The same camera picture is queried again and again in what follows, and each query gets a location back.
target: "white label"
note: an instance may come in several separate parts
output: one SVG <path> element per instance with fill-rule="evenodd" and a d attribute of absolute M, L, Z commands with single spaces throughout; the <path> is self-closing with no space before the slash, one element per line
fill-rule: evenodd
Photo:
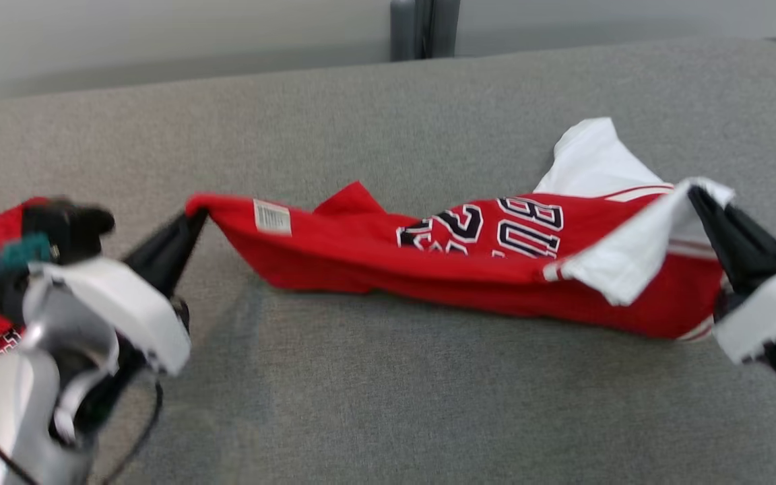
<path fill-rule="evenodd" d="M 292 219 L 289 209 L 274 203 L 253 200 L 253 215 L 256 219 L 256 229 L 272 234 L 292 234 Z"/>

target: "white stripe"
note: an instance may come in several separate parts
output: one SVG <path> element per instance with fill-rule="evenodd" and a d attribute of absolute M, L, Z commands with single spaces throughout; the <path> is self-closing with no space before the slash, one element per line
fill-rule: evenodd
<path fill-rule="evenodd" d="M 656 193 L 671 193 L 672 188 L 667 187 L 637 187 L 632 191 L 625 191 L 613 196 L 609 196 L 606 200 L 613 200 L 615 202 L 627 202 L 629 200 L 638 199 L 647 195 L 653 195 Z"/>
<path fill-rule="evenodd" d="M 557 282 L 558 281 L 558 264 L 555 262 L 552 262 L 551 264 L 547 264 L 547 266 L 544 267 L 544 279 L 548 280 L 548 282 Z"/>
<path fill-rule="evenodd" d="M 693 246 L 669 245 L 666 252 L 671 255 L 681 255 L 681 257 L 692 257 L 703 260 L 717 259 L 717 253 L 712 248 L 695 248 Z"/>
<path fill-rule="evenodd" d="M 714 325 L 714 315 L 709 315 L 706 317 L 705 320 L 699 323 L 696 327 L 692 329 L 692 331 L 687 332 L 684 335 L 681 335 L 677 340 L 690 340 L 693 337 L 696 337 L 696 335 L 702 335 L 704 331 L 708 331 L 711 326 Z"/>

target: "black and white lettering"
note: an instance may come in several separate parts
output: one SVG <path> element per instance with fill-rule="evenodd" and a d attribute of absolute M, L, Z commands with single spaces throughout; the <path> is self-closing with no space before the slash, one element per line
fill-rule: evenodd
<path fill-rule="evenodd" d="M 6 354 L 9 350 L 16 347 L 16 344 L 20 342 L 20 339 L 20 335 L 14 329 L 10 329 L 0 335 L 0 355 Z"/>
<path fill-rule="evenodd" d="M 484 218 L 477 205 L 465 203 L 463 214 L 458 216 L 453 211 L 444 211 L 434 216 L 434 219 L 451 231 L 453 238 L 465 243 L 476 243 L 481 235 Z"/>
<path fill-rule="evenodd" d="M 498 206 L 506 214 L 531 221 L 551 230 L 564 228 L 564 217 L 561 206 L 544 205 L 525 197 L 503 197 L 498 199 Z"/>
<path fill-rule="evenodd" d="M 504 219 L 498 223 L 498 243 L 527 257 L 555 258 L 560 239 L 551 234 Z"/>
<path fill-rule="evenodd" d="M 465 246 L 459 245 L 458 243 L 453 242 L 453 240 L 449 240 L 449 242 L 447 242 L 447 245 L 445 246 L 445 252 L 463 253 L 464 255 L 469 255 L 469 251 L 465 248 Z"/>
<path fill-rule="evenodd" d="M 430 234 L 433 230 L 433 219 L 426 218 L 420 223 L 412 224 L 408 227 L 397 228 L 397 245 L 415 246 L 418 249 L 424 249 L 421 240 L 430 240 Z"/>

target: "jersey number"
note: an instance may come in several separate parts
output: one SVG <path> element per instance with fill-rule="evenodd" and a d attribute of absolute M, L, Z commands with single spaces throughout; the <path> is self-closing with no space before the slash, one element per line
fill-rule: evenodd
<path fill-rule="evenodd" d="M 543 205 L 524 197 L 504 197 L 496 200 L 502 211 L 512 216 L 496 225 L 496 239 L 499 246 L 518 252 L 527 257 L 555 258 L 560 237 L 551 234 L 564 228 L 564 215 L 561 206 Z M 418 224 L 397 229 L 397 242 L 401 246 L 415 246 L 424 249 L 423 240 L 431 240 L 434 221 L 444 225 L 451 233 L 451 240 L 443 248 L 439 243 L 429 245 L 431 251 L 462 252 L 469 254 L 465 245 L 476 243 L 484 227 L 484 217 L 480 207 L 466 203 L 461 213 L 444 211 Z M 494 257 L 504 257 L 501 251 L 493 251 Z"/>

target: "gray couch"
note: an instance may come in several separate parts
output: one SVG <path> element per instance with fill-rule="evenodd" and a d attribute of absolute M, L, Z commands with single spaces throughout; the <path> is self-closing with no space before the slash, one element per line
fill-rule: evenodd
<path fill-rule="evenodd" d="M 314 207 L 360 179 L 425 216 L 529 191 L 613 117 L 663 179 L 706 175 L 776 234 L 776 45 L 679 40 L 0 102 L 0 208 L 103 203 L 120 255 L 194 191 Z M 219 230 L 180 293 L 194 350 L 127 483 L 776 483 L 776 378 L 650 341 L 385 294 L 270 288 Z M 152 391 L 102 436 L 123 454 Z"/>

